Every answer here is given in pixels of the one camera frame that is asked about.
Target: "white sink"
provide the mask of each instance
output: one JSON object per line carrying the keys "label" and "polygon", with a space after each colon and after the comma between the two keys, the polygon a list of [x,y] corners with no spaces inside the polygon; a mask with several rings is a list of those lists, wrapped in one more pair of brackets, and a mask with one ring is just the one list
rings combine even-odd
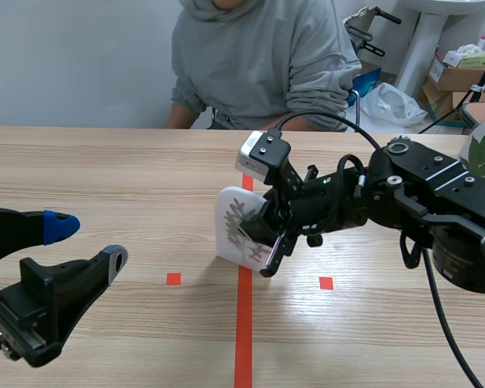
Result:
{"label": "white sink", "polygon": [[400,2],[422,13],[419,26],[411,40],[410,49],[404,58],[399,78],[395,83],[398,89],[417,98],[447,19],[451,15],[474,14],[485,7],[485,0],[400,0]]}
{"label": "white sink", "polygon": [[401,0],[408,8],[434,15],[470,15],[485,6],[485,0]]}

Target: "gray hoodie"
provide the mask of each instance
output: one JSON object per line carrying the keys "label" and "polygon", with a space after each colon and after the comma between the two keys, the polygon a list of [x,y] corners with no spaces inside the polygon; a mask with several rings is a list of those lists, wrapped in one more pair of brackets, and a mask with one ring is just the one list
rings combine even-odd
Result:
{"label": "gray hoodie", "polygon": [[[220,11],[180,0],[172,39],[173,103],[218,110],[229,129],[261,129],[290,112],[340,113],[361,64],[334,0],[246,0]],[[311,118],[314,126],[341,129]]]}

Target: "black wire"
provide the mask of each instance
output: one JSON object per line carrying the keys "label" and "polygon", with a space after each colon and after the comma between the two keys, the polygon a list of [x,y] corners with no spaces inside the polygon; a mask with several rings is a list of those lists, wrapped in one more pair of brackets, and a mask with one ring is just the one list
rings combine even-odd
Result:
{"label": "black wire", "polygon": [[297,117],[303,117],[303,116],[321,116],[321,117],[327,117],[329,119],[339,121],[340,123],[343,123],[343,124],[347,125],[348,127],[354,129],[362,137],[364,137],[366,140],[368,140],[369,143],[373,146],[373,148],[375,148],[378,151],[382,150],[381,146],[363,128],[361,128],[359,125],[356,125],[356,124],[352,123],[351,121],[344,119],[343,117],[339,117],[338,115],[335,115],[333,113],[317,112],[317,111],[306,111],[306,112],[293,113],[293,114],[285,117],[276,126],[276,128],[281,131],[282,128],[284,127],[284,125],[289,123],[291,120],[296,119]]}
{"label": "black wire", "polygon": [[460,352],[460,348],[456,344],[453,333],[449,328],[449,324],[447,323],[447,319],[445,318],[444,308],[442,307],[442,302],[440,300],[440,296],[438,295],[437,283],[435,282],[435,276],[433,275],[431,260],[429,259],[429,253],[427,249],[422,250],[422,256],[424,257],[426,273],[428,274],[429,280],[429,288],[431,289],[431,295],[433,297],[433,302],[435,303],[436,314],[438,315],[438,319],[440,320],[440,325],[442,326],[442,330],[444,331],[447,343],[451,347],[451,350],[453,351],[453,354],[456,357],[458,364],[460,364],[463,372],[466,374],[467,378],[469,378],[474,388],[483,388],[482,384],[479,382],[478,378],[474,375],[473,371],[470,369],[470,366],[467,364],[467,361],[463,357],[462,352]]}

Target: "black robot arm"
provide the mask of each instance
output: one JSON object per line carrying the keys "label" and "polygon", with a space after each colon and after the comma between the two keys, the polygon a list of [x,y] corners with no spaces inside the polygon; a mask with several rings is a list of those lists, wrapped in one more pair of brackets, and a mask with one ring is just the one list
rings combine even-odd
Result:
{"label": "black robot arm", "polygon": [[[66,214],[0,209],[0,260],[24,248],[63,241],[79,226],[76,217]],[[55,267],[21,260],[20,282],[0,290],[0,350],[33,367],[56,359],[75,325],[127,260],[128,252],[120,246]]]}
{"label": "black robot arm", "polygon": [[[261,211],[240,225],[255,242],[273,247],[263,276],[276,274],[301,235],[319,247],[323,234],[370,219],[401,232],[408,268],[417,268],[422,250],[431,248],[443,277],[485,293],[485,178],[407,137],[376,150],[366,169],[347,155],[336,173],[321,178],[311,166],[301,179],[289,163],[290,150],[272,129],[252,133],[238,158],[239,170],[272,186]],[[345,169],[349,162],[354,167]],[[407,238],[415,242],[412,251]]]}

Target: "sink pedestal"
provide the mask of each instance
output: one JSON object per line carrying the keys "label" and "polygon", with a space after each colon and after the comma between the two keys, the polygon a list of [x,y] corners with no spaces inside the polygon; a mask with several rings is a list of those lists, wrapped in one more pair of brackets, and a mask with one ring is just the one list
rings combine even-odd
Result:
{"label": "sink pedestal", "polygon": [[423,13],[395,86],[417,98],[437,50],[448,15]]}

